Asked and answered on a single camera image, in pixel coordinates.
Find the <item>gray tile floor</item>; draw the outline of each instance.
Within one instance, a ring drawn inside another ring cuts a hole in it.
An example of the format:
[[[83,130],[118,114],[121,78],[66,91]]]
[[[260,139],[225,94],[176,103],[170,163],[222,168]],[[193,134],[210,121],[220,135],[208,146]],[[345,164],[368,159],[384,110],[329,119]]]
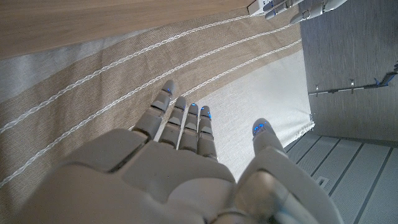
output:
[[[320,0],[305,0],[306,9]],[[308,91],[373,84],[398,60],[398,2],[348,0],[301,23]],[[314,134],[398,141],[398,77],[390,86],[310,96]]]
[[[398,148],[307,133],[285,150],[320,183],[346,224],[398,223]]]

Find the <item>gray robot arm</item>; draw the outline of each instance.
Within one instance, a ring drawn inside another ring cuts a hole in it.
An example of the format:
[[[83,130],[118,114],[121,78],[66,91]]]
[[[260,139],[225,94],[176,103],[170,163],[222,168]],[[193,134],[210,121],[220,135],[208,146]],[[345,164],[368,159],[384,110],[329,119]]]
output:
[[[295,24],[296,22],[301,22],[307,19],[312,19],[317,16],[322,15],[324,12],[332,11],[337,7],[341,6],[347,0],[329,0],[320,2],[311,6],[309,9],[303,11],[303,13],[298,13],[291,20],[290,24]]]
[[[272,9],[266,9],[264,6],[264,12],[266,13],[266,19],[271,19],[274,16],[288,10],[289,8],[297,5],[298,3],[302,2],[303,0],[285,0],[282,3],[276,5]],[[291,20],[290,24],[295,24],[296,22],[301,22],[307,19],[312,19],[314,17],[322,15],[324,12],[328,12],[331,10],[336,9],[337,7],[341,6],[347,0],[328,0],[317,3],[311,6],[309,9],[298,13],[295,15]]]
[[[112,130],[66,157],[13,222],[342,223],[264,119],[254,124],[256,156],[238,183],[217,162],[209,107],[189,106],[178,140],[185,111],[185,99],[178,98],[153,141],[173,92],[169,80],[132,131]]]

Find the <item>white fabric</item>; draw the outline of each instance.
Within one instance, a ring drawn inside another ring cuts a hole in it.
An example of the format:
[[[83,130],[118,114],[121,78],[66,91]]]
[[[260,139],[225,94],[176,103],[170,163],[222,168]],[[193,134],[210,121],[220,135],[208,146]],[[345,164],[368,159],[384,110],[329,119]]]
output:
[[[71,64],[146,30],[0,60],[0,103]]]
[[[197,104],[210,107],[219,162],[236,180],[254,157],[255,120],[267,119],[283,146],[314,125],[302,50],[229,83]]]

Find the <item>beige fabric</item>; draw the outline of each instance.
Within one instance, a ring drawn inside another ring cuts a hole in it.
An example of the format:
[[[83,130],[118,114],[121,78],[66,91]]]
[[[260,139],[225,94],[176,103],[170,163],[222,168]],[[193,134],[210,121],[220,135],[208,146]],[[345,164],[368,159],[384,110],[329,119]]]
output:
[[[128,128],[134,124],[166,80],[173,79],[176,82],[175,96],[178,96],[252,58],[296,42],[286,49],[236,69],[201,87],[200,91],[186,96],[188,103],[199,100],[265,64],[299,51],[302,48],[301,42],[297,42],[300,40],[300,26],[290,26],[203,57],[137,91],[74,130],[73,127],[77,124],[126,93],[193,58],[247,37],[286,26],[297,12],[298,9],[295,7],[270,21],[265,21],[263,17],[249,17],[192,32],[100,73],[5,130],[0,134],[0,181],[4,182],[6,177],[23,167],[40,150],[47,147],[48,151],[36,156],[36,160],[26,166],[22,173],[0,188],[0,220],[5,221],[15,213],[45,173],[63,156],[110,129]],[[0,127],[48,100],[69,84],[120,58],[186,30],[247,13],[247,9],[239,9],[158,27],[110,46],[0,103]]]

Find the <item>robot finger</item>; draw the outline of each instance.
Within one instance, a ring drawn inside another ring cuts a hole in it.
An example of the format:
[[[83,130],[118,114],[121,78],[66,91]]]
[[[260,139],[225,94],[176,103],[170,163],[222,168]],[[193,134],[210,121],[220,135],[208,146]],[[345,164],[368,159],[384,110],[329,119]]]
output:
[[[198,133],[198,155],[218,161],[213,131],[211,130],[211,114],[208,106],[204,106],[200,110]]]
[[[184,97],[180,96],[177,98],[169,121],[165,125],[162,135],[160,136],[159,142],[170,144],[174,149],[177,147],[186,104]]]
[[[181,135],[179,150],[198,151],[198,105],[192,103],[188,109],[187,119]]]
[[[148,136],[149,140],[152,140],[159,130],[163,115],[169,106],[174,90],[174,82],[172,80],[168,80],[150,107],[145,111],[145,113],[133,127],[132,131],[144,133],[146,136]]]
[[[307,19],[312,19],[314,17],[320,16],[324,13],[324,4],[323,2],[317,3],[311,8],[307,9],[306,11],[303,11],[303,13],[298,13],[295,15],[291,20],[290,24],[295,24],[297,22],[301,22]]]
[[[286,0],[282,4],[278,5],[275,9],[269,11],[266,14],[266,19],[271,19],[274,16],[286,11],[287,9],[297,5],[298,3],[302,2],[303,0]]]

